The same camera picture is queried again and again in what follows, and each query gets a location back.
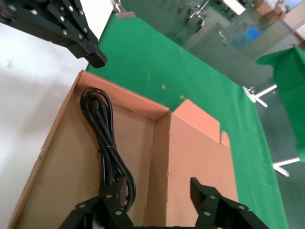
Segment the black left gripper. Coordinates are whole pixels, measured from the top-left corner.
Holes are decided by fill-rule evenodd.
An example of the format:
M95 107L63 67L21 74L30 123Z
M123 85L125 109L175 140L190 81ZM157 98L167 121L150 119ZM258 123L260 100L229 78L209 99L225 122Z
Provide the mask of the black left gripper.
M107 62L79 0L1 0L0 21L65 47L95 68Z

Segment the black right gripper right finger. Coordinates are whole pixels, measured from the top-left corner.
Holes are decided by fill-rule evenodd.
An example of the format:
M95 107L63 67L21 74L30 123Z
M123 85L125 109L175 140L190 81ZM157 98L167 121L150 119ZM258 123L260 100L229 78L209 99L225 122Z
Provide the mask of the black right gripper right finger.
M220 194L211 186L190 179L190 197L198 213L197 229L265 229L267 226L249 208Z

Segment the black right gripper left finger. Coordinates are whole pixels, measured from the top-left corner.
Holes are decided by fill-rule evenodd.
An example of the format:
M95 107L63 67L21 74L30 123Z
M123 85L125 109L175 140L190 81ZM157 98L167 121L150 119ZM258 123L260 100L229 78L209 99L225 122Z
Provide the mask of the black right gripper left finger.
M78 204L60 229L131 229L133 223L114 194L99 195Z

